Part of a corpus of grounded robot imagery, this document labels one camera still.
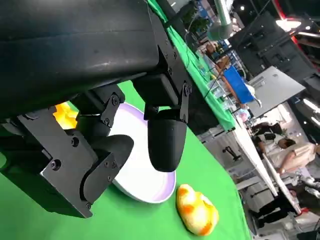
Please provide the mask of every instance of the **toy duck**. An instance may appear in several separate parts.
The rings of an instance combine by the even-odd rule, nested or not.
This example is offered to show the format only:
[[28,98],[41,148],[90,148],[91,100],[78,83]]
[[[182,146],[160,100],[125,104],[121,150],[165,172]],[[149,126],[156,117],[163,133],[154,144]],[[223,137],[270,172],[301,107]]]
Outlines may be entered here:
[[184,225],[195,235],[209,235],[219,221],[218,210],[210,200],[188,184],[177,189],[176,205]]
[[73,111],[67,102],[55,106],[56,112],[53,114],[55,120],[63,129],[75,129],[77,126],[77,111]]

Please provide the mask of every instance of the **white plate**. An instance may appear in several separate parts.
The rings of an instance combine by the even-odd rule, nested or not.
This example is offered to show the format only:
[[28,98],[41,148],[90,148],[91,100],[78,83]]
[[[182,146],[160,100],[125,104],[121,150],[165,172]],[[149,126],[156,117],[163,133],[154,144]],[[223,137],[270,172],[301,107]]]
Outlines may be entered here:
[[154,169],[148,153],[148,128],[144,114],[134,106],[119,106],[111,135],[130,136],[134,146],[129,159],[113,180],[113,183],[129,197],[151,204],[166,201],[176,187],[176,172],[160,172]]

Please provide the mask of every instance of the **blue bin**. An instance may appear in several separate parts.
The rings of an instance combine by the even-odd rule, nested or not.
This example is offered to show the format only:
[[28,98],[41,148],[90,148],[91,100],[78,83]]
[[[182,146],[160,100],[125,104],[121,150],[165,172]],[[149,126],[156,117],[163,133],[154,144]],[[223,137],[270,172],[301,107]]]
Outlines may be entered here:
[[225,70],[224,76],[242,104],[250,103],[255,99],[234,66]]

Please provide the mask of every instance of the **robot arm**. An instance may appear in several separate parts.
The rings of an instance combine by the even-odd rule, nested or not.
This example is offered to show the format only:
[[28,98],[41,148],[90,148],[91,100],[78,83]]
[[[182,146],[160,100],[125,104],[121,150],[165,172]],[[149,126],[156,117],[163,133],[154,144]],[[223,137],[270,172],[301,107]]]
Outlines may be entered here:
[[[129,79],[145,101],[151,163],[174,171],[186,138],[190,77],[147,4],[21,3],[0,3],[1,173],[49,212],[91,217],[134,146],[129,136],[108,136],[125,101],[116,83]],[[66,100],[79,109],[76,129],[63,130],[53,116]]]

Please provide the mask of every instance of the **green tablecloth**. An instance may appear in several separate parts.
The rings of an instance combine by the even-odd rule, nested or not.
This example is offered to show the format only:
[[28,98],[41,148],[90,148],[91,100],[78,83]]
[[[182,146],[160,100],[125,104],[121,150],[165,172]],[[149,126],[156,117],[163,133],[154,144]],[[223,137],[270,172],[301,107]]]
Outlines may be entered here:
[[[130,81],[119,86],[128,103],[144,109],[144,102]],[[206,239],[251,239],[233,181],[189,129],[176,174],[177,185],[190,184],[204,193],[219,211],[219,223]],[[93,217],[81,219],[46,212],[2,174],[0,190],[2,240],[199,239],[180,220],[175,194],[162,204],[147,204],[125,196],[112,185],[92,206]]]
[[[167,20],[164,12],[161,10],[160,6],[158,5],[156,0],[148,0],[150,7],[161,17],[163,20]],[[206,84],[208,79],[207,77],[203,76],[199,71],[199,66],[203,66],[206,71],[209,70],[207,64],[202,61],[200,62],[194,53],[188,48],[185,41],[182,37],[175,31],[173,27],[169,27],[167,30],[173,44],[176,46],[179,54],[187,67],[187,71],[193,78],[193,81],[199,88],[201,94],[203,96],[207,95],[209,88]],[[219,103],[217,98],[213,94],[208,94],[205,98],[205,101],[213,111],[214,115],[218,119],[220,125],[223,127],[225,131],[231,130],[235,126],[235,120],[232,114],[227,110],[224,110],[222,105]]]

